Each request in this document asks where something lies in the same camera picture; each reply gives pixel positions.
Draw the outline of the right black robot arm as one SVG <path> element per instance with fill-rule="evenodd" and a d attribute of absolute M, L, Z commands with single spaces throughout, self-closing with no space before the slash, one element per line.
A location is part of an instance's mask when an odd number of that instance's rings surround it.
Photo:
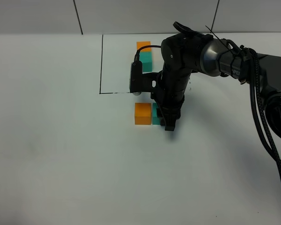
<path fill-rule="evenodd" d="M 181 115 L 191 73 L 231 76 L 251 83 L 261 98 L 269 127 L 281 138 L 281 57 L 253 53 L 228 39 L 193 31 L 175 22 L 178 34 L 162 41 L 163 69 L 157 79 L 159 119 L 167 131 L 175 129 Z"/>

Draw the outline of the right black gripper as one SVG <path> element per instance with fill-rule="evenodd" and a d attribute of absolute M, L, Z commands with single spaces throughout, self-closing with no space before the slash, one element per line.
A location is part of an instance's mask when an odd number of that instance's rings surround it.
<path fill-rule="evenodd" d="M 156 112 L 160 122 L 164 122 L 165 131 L 174 131 L 176 120 L 181 116 L 181 107 L 185 100 L 185 89 L 190 78 L 189 69 L 170 70 L 163 68 L 158 73 L 155 90 L 151 93 L 158 106 Z"/>

